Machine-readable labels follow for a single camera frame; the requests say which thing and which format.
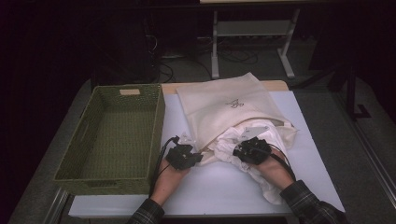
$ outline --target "table surface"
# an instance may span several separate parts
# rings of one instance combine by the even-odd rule
[[[293,92],[288,91],[283,81],[264,81],[262,84],[271,90],[270,94],[280,111],[299,130],[293,147],[288,151],[297,179],[302,179],[320,200],[344,211]],[[175,135],[183,132],[190,134],[181,103],[175,94],[175,88],[180,85],[186,84],[163,85],[166,108],[162,145]],[[147,195],[76,196],[69,215],[129,217],[146,198]],[[163,209],[168,217],[291,215],[287,205],[268,203],[249,175],[221,161],[191,168]]]

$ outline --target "gray carpet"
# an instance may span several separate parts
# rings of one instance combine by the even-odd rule
[[[281,45],[280,40],[262,39],[257,44],[250,41],[240,48],[244,51],[225,48],[223,55],[230,59],[230,54],[244,59],[247,53],[252,56],[245,63],[232,63],[230,60],[219,59],[220,77],[237,77],[251,72],[260,80],[281,79],[288,85],[300,83],[317,71],[308,71],[308,65],[315,47],[314,40],[293,41],[290,45],[289,59],[295,72],[295,79],[287,79],[276,48]],[[210,71],[210,52],[201,54],[193,60],[164,60],[174,72],[177,82],[208,81]],[[162,66],[164,72],[169,68]],[[161,76],[160,81],[168,79]],[[359,138],[345,116],[344,108],[338,99],[345,97],[345,92],[339,95],[326,90],[330,77],[325,77],[314,83],[306,90],[294,91],[296,99],[303,111],[305,120],[310,128],[318,151],[330,174],[332,182],[346,209],[346,215],[351,223],[390,224],[396,221],[395,207],[391,204],[385,191],[380,185],[368,157],[363,150]],[[78,116],[86,104],[90,94],[90,83],[87,82],[78,93],[70,112],[64,119],[60,131],[53,139],[49,150],[36,171],[31,184],[25,191],[20,204],[16,208],[9,223],[43,223],[56,193],[51,183],[57,163],[64,153],[68,138],[77,125]],[[390,176],[395,179],[396,126],[376,101],[370,87],[358,79],[357,104],[363,104],[372,115],[370,119],[359,119],[357,125],[366,133],[370,144]],[[67,215],[72,198],[69,198],[63,210],[60,223],[88,223],[88,220],[69,217]],[[124,220],[91,220],[91,223],[123,223]]]

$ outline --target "woven basket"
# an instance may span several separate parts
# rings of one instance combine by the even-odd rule
[[[75,195],[148,194],[164,110],[159,84],[96,87],[55,183]]]

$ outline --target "person's right hand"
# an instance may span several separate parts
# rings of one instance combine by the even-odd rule
[[[150,199],[163,206],[166,200],[177,189],[184,176],[189,173],[190,169],[177,170],[169,164],[169,161],[163,159],[160,164],[160,171],[163,172],[158,176]]]
[[[278,150],[272,148],[272,153],[276,154],[282,160],[285,160],[283,154]],[[256,168],[269,183],[277,186],[281,190],[294,182],[289,172],[272,157],[268,157],[267,160],[259,165],[249,164],[249,166]]]

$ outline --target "plaid sleeve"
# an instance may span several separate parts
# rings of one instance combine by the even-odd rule
[[[329,203],[321,202],[302,180],[285,188],[280,196],[294,215],[303,219],[304,224],[348,223],[343,212]]]
[[[142,205],[134,212],[127,224],[147,223],[155,224],[161,221],[163,209],[151,199],[146,199]]]

